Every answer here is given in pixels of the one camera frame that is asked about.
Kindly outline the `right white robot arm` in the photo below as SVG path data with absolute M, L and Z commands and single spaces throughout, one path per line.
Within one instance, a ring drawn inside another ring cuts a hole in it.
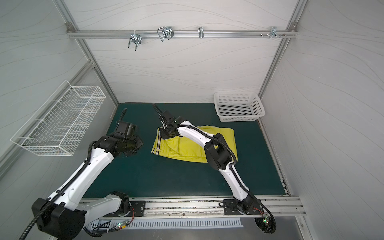
M 152 153 L 157 156 L 193 163 L 209 164 L 229 185 L 241 214 L 255 210 L 264 214 L 263 205 L 244 184 L 235 164 L 238 162 L 234 130 L 213 126 L 196 127 L 183 117 L 154 106 L 162 127 L 157 131 Z

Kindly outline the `yellow long pants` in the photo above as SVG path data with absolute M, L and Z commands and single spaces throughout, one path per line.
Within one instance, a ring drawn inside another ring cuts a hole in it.
M 221 134 L 225 138 L 229 148 L 237 154 L 235 131 L 230 128 L 218 128 L 213 126 L 198 126 L 198 128 L 209 134 Z M 194 163 L 207 163 L 204 148 L 186 137 L 175 137 L 163 140 L 160 136 L 160 130 L 157 130 L 157 136 L 151 150 L 151 153 L 157 156 Z

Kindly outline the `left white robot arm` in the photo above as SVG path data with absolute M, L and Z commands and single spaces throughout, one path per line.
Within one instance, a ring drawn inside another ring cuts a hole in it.
M 89 223 L 112 214 L 125 217 L 133 213 L 129 196 L 113 192 L 104 198 L 82 205 L 82 197 L 99 174 L 119 155 L 134 155 L 143 146 L 137 125 L 118 122 L 115 131 L 90 143 L 87 158 L 56 192 L 32 205 L 33 226 L 59 240 L 72 240 Z

